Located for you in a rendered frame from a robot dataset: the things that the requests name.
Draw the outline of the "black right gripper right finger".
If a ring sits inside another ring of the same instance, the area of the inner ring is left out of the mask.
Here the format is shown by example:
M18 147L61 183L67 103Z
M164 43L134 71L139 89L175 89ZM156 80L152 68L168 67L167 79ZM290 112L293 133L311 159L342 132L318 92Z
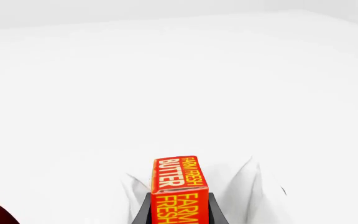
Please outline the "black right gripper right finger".
M208 195L209 224L229 224L213 193Z

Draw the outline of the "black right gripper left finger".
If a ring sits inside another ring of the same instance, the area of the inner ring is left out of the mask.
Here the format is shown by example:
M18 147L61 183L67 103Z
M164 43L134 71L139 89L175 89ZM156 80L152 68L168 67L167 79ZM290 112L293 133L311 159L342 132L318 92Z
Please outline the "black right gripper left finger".
M152 224L151 217L151 194L147 193L138 214L131 224Z

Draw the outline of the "red butter box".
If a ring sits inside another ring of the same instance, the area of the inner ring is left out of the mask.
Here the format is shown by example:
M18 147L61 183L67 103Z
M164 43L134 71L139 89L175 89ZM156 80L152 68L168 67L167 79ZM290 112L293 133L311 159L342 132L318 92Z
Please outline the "red butter box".
M196 156L154 160L152 224L209 224L209 188Z

